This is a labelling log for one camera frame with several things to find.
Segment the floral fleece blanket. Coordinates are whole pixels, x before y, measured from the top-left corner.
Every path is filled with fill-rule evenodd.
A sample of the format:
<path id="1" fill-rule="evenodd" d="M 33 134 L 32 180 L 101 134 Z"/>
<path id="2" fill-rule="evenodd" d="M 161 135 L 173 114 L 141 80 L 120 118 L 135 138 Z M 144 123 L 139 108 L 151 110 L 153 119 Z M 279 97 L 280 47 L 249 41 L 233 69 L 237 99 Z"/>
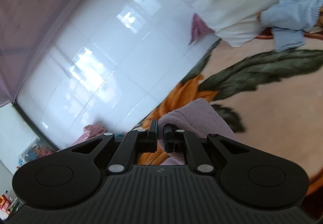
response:
<path id="1" fill-rule="evenodd" d="M 202 98 L 244 144 L 289 159 L 322 189 L 322 28 L 274 50 L 270 30 L 242 47 L 218 40 L 139 126 Z"/>

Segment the pink floral folded garment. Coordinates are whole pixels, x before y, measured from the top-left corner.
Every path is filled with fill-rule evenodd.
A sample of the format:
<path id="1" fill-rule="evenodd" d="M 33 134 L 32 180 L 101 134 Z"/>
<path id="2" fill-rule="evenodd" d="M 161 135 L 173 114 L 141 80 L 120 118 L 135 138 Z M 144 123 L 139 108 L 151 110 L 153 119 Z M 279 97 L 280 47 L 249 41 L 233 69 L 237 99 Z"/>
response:
<path id="1" fill-rule="evenodd" d="M 99 124 L 86 125 L 83 128 L 83 134 L 72 144 L 72 146 L 78 145 L 82 142 L 85 142 L 91 138 L 97 137 L 106 133 L 106 129 Z"/>

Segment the lilac knitted sweater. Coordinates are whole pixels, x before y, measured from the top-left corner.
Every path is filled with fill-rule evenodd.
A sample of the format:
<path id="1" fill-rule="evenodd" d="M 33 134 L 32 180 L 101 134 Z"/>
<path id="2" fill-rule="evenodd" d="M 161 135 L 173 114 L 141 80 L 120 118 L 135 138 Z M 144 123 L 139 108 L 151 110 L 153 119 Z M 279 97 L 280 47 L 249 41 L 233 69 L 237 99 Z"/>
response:
<path id="1" fill-rule="evenodd" d="M 236 142 L 241 139 L 203 98 L 191 101 L 184 107 L 163 115 L 158 120 L 158 144 L 165 149 L 164 128 L 167 125 L 193 132 L 198 138 L 206 139 L 209 134 L 219 134 Z"/>

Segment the pink pillow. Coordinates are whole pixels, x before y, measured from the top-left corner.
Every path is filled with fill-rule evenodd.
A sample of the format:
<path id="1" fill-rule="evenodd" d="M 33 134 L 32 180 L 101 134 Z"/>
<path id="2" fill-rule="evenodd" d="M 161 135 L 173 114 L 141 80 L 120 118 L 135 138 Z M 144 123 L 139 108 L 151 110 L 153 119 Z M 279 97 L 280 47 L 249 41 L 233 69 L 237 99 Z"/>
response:
<path id="1" fill-rule="evenodd" d="M 206 23 L 196 13 L 193 14 L 190 31 L 190 41 L 188 45 L 191 45 L 207 35 L 214 34 L 214 30 L 209 28 Z"/>

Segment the light blue knitted garment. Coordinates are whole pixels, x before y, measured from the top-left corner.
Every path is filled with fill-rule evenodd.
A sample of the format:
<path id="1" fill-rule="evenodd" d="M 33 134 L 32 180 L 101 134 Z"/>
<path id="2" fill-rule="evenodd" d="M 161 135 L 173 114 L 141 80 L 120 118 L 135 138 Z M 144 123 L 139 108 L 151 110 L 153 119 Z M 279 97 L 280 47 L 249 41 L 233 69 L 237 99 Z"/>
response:
<path id="1" fill-rule="evenodd" d="M 275 51 L 301 47 L 305 33 L 322 28 L 322 0 L 279 0 L 260 12 L 258 19 L 271 29 Z"/>

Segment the red packet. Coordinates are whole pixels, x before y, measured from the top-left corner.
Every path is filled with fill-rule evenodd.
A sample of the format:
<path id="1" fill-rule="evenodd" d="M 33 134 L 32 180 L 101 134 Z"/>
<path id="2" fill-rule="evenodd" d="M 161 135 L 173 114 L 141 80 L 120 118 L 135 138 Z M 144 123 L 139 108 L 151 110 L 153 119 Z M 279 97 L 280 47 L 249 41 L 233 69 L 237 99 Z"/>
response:
<path id="1" fill-rule="evenodd" d="M 1 214 L 6 214 L 7 216 L 10 214 L 9 207 L 11 206 L 11 201 L 5 196 L 0 196 L 0 210 Z"/>

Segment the clear plastic storage box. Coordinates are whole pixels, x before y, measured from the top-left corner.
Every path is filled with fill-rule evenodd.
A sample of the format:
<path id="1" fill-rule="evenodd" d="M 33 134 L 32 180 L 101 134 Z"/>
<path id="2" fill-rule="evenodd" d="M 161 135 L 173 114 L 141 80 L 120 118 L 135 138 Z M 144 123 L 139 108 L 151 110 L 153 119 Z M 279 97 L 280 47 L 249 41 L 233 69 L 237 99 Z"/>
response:
<path id="1" fill-rule="evenodd" d="M 37 138 L 20 154 L 18 167 L 53 153 L 54 150 L 49 145 Z"/>

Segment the purple mosquito net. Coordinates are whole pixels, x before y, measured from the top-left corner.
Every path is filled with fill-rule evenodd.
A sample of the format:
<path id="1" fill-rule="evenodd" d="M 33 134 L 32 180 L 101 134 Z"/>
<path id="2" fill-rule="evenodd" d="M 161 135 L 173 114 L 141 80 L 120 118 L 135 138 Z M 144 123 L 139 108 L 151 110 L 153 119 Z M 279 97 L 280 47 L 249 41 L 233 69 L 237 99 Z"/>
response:
<path id="1" fill-rule="evenodd" d="M 1 0 L 1 106 L 14 102 L 56 31 L 80 0 Z"/>

